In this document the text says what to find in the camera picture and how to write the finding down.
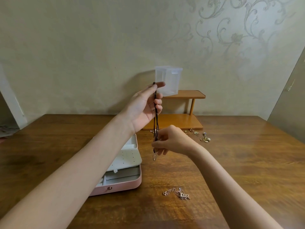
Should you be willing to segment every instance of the wallpaper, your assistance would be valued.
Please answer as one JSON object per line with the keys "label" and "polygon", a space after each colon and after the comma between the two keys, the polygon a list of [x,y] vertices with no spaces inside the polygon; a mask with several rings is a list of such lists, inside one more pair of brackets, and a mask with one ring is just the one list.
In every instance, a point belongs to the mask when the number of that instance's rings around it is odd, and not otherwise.
{"label": "wallpaper", "polygon": [[[183,68],[197,115],[267,119],[304,46],[305,0],[1,0],[0,63],[29,122],[115,114],[154,67]],[[184,112],[164,100],[164,112]]]}

